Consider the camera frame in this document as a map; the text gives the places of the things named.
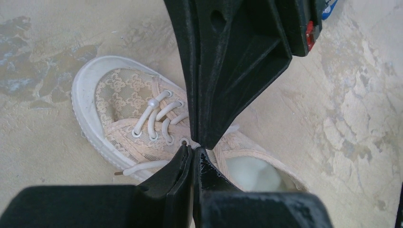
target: dusty floor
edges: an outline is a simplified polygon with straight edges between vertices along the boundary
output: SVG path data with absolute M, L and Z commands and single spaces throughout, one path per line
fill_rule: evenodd
M 296 169 L 336 228 L 392 227 L 403 167 L 403 1 L 339 0 L 313 50 L 237 122 Z M 135 183 L 81 136 L 69 92 L 90 59 L 131 57 L 184 88 L 162 0 L 0 1 L 0 211 L 38 184 Z

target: pink lace sneaker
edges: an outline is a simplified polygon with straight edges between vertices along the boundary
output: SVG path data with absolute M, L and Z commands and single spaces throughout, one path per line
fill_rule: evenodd
M 144 181 L 190 137 L 186 92 L 134 60 L 104 56 L 77 73 L 73 109 L 85 136 L 123 175 Z M 248 137 L 230 127 L 208 151 L 213 164 L 247 191 L 307 191 L 302 181 Z

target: shoelace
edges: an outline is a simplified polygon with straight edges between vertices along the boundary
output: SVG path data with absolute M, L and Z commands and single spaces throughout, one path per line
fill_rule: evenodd
M 223 137 L 224 137 L 225 135 L 228 135 L 228 134 L 230 134 L 230 133 L 232 133 L 232 132 L 238 130 L 238 129 L 239 129 L 239 125 L 230 126 L 230 127 L 225 131 Z M 197 147 L 200 147 L 200 144 L 196 143 L 196 144 L 192 145 L 191 147 L 192 147 L 192 149 L 195 149 L 195 148 L 197 148 Z M 134 166 L 132 166 L 132 167 L 130 167 L 130 168 L 128 168 L 128 169 L 123 170 L 122 173 L 123 173 L 123 175 L 125 175 L 125 176 L 129 176 L 129 175 L 131 175 L 131 174 L 133 174 L 133 173 L 135 173 L 135 172 L 137 172 L 137 171 L 163 167 L 163 166 L 165 166 L 166 164 L 168 164 L 169 161 L 170 161 L 170 160 L 157 160 L 157 161 L 143 162 L 143 163 L 136 164 L 136 165 L 134 165 Z
M 167 98 L 171 97 L 173 94 L 169 90 L 164 90 L 162 93 L 160 93 L 156 98 L 150 99 L 148 101 L 148 107 L 144 111 L 144 113 L 141 115 L 140 119 L 134 126 L 132 130 L 132 136 L 134 138 L 139 138 L 141 134 L 143 133 L 141 131 L 141 128 L 143 127 L 145 121 L 148 119 L 148 134 L 150 137 L 150 140 L 152 142 L 155 142 L 159 135 L 158 132 L 155 131 L 154 125 L 155 121 L 161 120 L 168 112 L 173 110 L 174 108 L 178 107 L 183 107 L 184 103 L 182 101 L 175 101 L 164 107 L 162 110 L 160 108 L 160 102 Z M 168 133 L 168 126 L 169 124 L 176 125 L 180 121 L 184 120 L 185 118 L 189 117 L 188 113 L 182 113 L 179 116 L 175 117 L 172 121 L 169 118 L 166 118 L 163 121 L 162 124 L 162 133 L 163 137 L 166 141 L 166 144 L 168 145 L 173 145 L 173 142 L 175 141 L 174 137 Z

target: black plastic bracket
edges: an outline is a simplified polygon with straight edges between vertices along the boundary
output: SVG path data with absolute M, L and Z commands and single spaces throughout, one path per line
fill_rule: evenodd
M 138 186 L 40 186 L 20 192 L 0 228 L 115 227 L 330 228 L 326 208 L 307 193 L 242 192 L 206 150 L 182 146 Z
M 186 82 L 192 139 L 212 149 L 292 59 L 312 48 L 323 0 L 165 0 Z

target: red component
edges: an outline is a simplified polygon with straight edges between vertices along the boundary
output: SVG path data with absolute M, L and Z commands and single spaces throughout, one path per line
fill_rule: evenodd
M 307 36 L 308 51 L 311 51 L 312 47 L 315 44 L 314 32 L 315 32 L 314 22 L 310 20 L 307 25 L 307 31 L 305 33 Z

